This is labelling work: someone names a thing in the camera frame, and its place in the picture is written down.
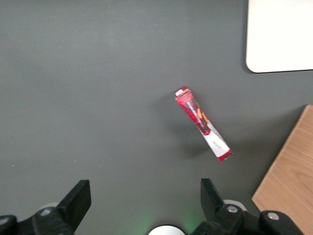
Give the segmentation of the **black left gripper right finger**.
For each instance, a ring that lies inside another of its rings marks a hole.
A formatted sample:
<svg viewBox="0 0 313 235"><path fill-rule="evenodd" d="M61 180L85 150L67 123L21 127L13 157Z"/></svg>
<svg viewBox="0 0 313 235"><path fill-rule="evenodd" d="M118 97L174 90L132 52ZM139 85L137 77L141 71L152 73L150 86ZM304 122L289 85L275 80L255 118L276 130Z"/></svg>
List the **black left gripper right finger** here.
<svg viewBox="0 0 313 235"><path fill-rule="evenodd" d="M244 211L226 204L210 179L201 179L201 207L206 221L193 235L236 235L244 222Z"/></svg>

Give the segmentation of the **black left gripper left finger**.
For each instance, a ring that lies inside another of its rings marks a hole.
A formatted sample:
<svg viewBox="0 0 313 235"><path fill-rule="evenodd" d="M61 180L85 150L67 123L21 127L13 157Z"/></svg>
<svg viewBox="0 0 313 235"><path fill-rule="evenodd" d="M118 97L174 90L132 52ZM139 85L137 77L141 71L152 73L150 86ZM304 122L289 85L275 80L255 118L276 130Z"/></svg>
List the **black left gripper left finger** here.
<svg viewBox="0 0 313 235"><path fill-rule="evenodd" d="M32 216L36 235L73 235L91 206L90 182L80 180L55 207Z"/></svg>

